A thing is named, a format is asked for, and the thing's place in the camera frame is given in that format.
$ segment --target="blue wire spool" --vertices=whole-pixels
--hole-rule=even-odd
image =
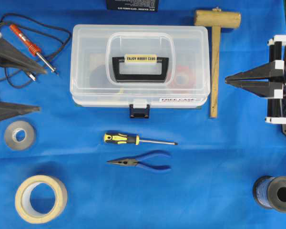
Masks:
[[[286,213],[286,177],[260,177],[254,183],[253,196],[261,207]]]

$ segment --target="screwdriver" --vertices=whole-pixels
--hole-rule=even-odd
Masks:
[[[23,32],[17,27],[17,25],[10,25],[10,29],[16,34],[17,37],[28,47],[30,53],[33,56],[38,56],[50,69],[52,72],[56,73],[56,69],[47,61],[47,59],[41,54],[41,48],[39,48],[36,44],[31,42]]]
[[[138,145],[140,142],[149,142],[149,143],[158,143],[158,144],[168,144],[168,145],[177,145],[176,142],[164,142],[164,141],[155,141],[155,140],[146,140],[140,139],[138,135],[136,136],[128,136],[126,134],[120,133],[105,133],[104,142],[113,143],[113,144],[136,144]]]

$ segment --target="black cable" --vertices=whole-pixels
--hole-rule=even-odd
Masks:
[[[59,31],[63,31],[63,32],[66,32],[68,34],[68,38],[65,40],[65,41],[62,41],[61,39],[59,39],[58,37],[55,37],[51,34],[48,34],[48,33],[44,33],[44,32],[41,32],[39,30],[35,30],[35,29],[32,29],[32,28],[29,28],[29,27],[26,27],[26,26],[23,26],[21,24],[18,24],[18,23],[15,23],[13,21],[4,21],[4,19],[8,16],[14,16],[14,17],[20,17],[20,18],[24,18],[24,19],[27,19],[29,21],[32,21],[38,25],[41,25],[43,27],[46,27],[46,28],[49,28],[49,29],[53,29],[53,30],[59,30]],[[27,17],[25,15],[21,15],[21,14],[17,14],[17,13],[6,13],[4,14],[1,19],[0,19],[0,30],[3,26],[7,26],[7,25],[11,25],[11,24],[15,24],[17,25],[19,28],[22,28],[24,30],[28,30],[28,31],[31,31],[31,32],[34,32],[34,33],[37,33],[37,34],[40,34],[42,36],[46,36],[46,37],[49,37],[49,38],[52,38],[54,40],[57,40],[58,42],[61,43],[61,46],[53,53],[49,54],[49,55],[46,55],[45,57],[47,58],[48,61],[51,61],[55,58],[55,56],[57,54],[59,54],[63,48],[67,45],[67,43],[70,41],[71,39],[71,32],[69,32],[68,30],[64,29],[64,28],[61,28],[61,27],[57,27],[57,26],[52,26],[52,25],[48,25],[48,24],[44,24],[44,23],[41,23],[37,20],[34,20],[33,18],[30,18],[30,17]],[[16,70],[14,71],[12,74],[8,74],[8,71],[7,71],[7,68],[4,68],[4,74],[5,76],[4,77],[1,77],[0,78],[0,82],[2,81],[5,81],[7,80],[7,82],[14,88],[17,88],[17,89],[20,89],[20,88],[23,88],[27,85],[29,85],[30,83],[33,82],[32,79],[28,80],[26,83],[24,84],[21,84],[21,85],[15,85],[11,82],[10,78],[17,75],[19,72],[21,72],[22,70]]]

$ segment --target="red soldering iron handle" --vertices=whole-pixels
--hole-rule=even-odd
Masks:
[[[28,47],[30,53],[33,56],[36,56],[37,52],[41,52],[41,49],[34,43],[32,43],[24,34],[23,32],[18,28],[17,25],[10,25],[10,30],[12,30],[17,37],[20,38],[20,40]]]

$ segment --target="yellow and black screwdriver handle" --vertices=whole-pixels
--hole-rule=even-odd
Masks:
[[[139,136],[128,136],[126,134],[112,134],[112,133],[105,133],[104,135],[104,142],[106,143],[113,143],[113,144],[136,144],[138,145],[140,142]]]

